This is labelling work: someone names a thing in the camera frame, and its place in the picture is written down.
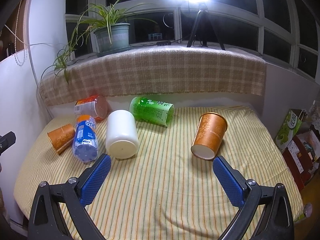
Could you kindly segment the white plastic cup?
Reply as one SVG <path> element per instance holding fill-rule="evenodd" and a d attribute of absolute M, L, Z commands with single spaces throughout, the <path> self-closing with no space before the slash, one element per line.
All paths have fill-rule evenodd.
<path fill-rule="evenodd" d="M 106 123 L 106 150 L 118 159 L 128 159 L 139 149 L 135 118 L 127 110 L 113 111 Z"/>

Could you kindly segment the small orange paper cup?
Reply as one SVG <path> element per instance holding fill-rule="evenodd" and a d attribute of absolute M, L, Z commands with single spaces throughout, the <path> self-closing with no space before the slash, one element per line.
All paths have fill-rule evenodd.
<path fill-rule="evenodd" d="M 59 127 L 49 133 L 48 138 L 57 154 L 61 154 L 72 142 L 75 130 L 72 124 Z"/>

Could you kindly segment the large orange paper cup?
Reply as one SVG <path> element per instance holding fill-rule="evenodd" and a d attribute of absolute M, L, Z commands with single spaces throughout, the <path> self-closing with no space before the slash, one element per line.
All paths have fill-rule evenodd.
<path fill-rule="evenodd" d="M 214 159 L 227 128 L 227 120 L 220 114 L 207 112 L 201 115 L 191 145 L 192 154 L 203 160 Z"/>

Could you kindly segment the green translucent plastic cup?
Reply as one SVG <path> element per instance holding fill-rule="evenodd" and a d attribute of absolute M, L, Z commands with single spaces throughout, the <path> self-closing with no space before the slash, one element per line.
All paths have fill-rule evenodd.
<path fill-rule="evenodd" d="M 168 127 L 170 124 L 174 110 L 172 103 L 151 100 L 141 96 L 133 98 L 129 106 L 129 112 L 137 121 L 149 122 L 163 127 Z"/>

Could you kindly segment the red cardboard box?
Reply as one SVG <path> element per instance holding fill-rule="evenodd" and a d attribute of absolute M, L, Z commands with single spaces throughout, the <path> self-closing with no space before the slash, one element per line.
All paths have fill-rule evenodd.
<path fill-rule="evenodd" d="M 310 130 L 295 135 L 283 157 L 298 190 L 302 191 L 319 169 L 319 134 Z"/>

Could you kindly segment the blue plastic bottle orange cap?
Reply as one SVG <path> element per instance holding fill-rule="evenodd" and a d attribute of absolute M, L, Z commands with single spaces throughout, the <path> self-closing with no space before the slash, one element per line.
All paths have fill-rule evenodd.
<path fill-rule="evenodd" d="M 92 116 L 81 115 L 78 117 L 72 149 L 74 156 L 83 163 L 89 163 L 98 157 L 95 129 L 96 121 Z"/>

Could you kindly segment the orange white snack canister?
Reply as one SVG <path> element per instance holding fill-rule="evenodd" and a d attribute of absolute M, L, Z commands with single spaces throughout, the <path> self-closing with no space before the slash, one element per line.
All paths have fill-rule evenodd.
<path fill-rule="evenodd" d="M 102 95 L 93 95 L 78 100 L 74 106 L 75 115 L 90 115 L 95 120 L 104 120 L 108 114 L 108 103 Z"/>

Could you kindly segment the green white paper bag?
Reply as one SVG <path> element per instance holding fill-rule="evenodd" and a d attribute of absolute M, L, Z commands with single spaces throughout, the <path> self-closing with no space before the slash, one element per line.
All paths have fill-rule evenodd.
<path fill-rule="evenodd" d="M 285 151 L 293 137 L 300 129 L 306 111 L 301 109 L 289 109 L 282 126 L 280 127 L 274 142 L 281 153 Z"/>

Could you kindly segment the yellow striped table cloth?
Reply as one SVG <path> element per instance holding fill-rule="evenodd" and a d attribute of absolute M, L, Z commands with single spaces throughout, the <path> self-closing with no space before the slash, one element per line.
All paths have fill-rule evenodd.
<path fill-rule="evenodd" d="M 86 207 L 106 239 L 217 239 L 237 212 L 212 170 L 190 148 L 200 116 L 223 116 L 227 131 L 219 155 L 258 184 L 285 185 L 294 218 L 303 201 L 267 128 L 248 107 L 175 110 L 168 127 L 136 124 L 140 142 L 130 159 L 112 159 L 111 170 Z"/>

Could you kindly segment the spider plant in grey pot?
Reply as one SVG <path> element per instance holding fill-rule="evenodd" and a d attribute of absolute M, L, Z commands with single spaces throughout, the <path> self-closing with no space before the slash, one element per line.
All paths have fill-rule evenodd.
<path fill-rule="evenodd" d="M 156 22 L 149 18 L 136 17 L 136 13 L 133 11 L 137 7 L 148 5 L 148 3 L 138 3 L 129 8 L 122 8 L 118 5 L 120 1 L 116 0 L 108 6 L 89 3 L 79 15 L 68 43 L 57 52 L 53 64 L 43 71 L 40 79 L 42 80 L 47 70 L 52 68 L 55 77 L 62 74 L 65 81 L 69 82 L 68 62 L 71 60 L 71 55 L 78 46 L 87 43 L 91 35 L 94 35 L 97 40 L 98 54 L 100 55 L 113 51 L 126 51 L 130 47 L 130 24 L 127 22 L 129 17 L 133 17 L 135 20 Z"/>

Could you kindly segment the beige plaid blanket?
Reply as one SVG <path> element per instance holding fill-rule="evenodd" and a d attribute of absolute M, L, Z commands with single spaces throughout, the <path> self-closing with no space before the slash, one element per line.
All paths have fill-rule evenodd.
<path fill-rule="evenodd" d="M 238 93 L 262 96 L 266 62 L 245 51 L 164 46 L 140 48 L 46 74 L 39 85 L 47 106 L 95 94 Z"/>

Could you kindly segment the black usb hub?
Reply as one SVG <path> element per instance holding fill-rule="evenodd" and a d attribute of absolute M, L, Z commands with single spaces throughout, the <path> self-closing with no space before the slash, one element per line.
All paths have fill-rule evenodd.
<path fill-rule="evenodd" d="M 159 41 L 156 43 L 157 46 L 169 46 L 171 45 L 170 41 Z"/>

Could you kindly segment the black tripod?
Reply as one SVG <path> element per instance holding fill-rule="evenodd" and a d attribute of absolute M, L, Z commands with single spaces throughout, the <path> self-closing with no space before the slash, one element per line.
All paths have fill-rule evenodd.
<path fill-rule="evenodd" d="M 200 30 L 199 41 L 201 41 L 203 47 L 208 47 L 207 46 L 207 34 L 208 34 L 209 25 L 212 28 L 212 33 L 216 37 L 217 42 L 220 45 L 220 48 L 222 50 L 225 50 L 225 46 L 224 46 L 223 42 L 220 40 L 218 35 L 215 33 L 214 22 L 212 20 L 210 20 L 210 18 L 209 18 L 208 7 L 205 3 L 199 4 L 199 11 L 198 11 L 196 18 L 195 18 L 195 21 L 193 23 L 191 34 L 190 34 L 190 37 L 189 37 L 189 40 L 187 43 L 187 48 L 190 48 L 193 45 L 193 43 L 195 42 L 196 33 L 198 30 Z"/>

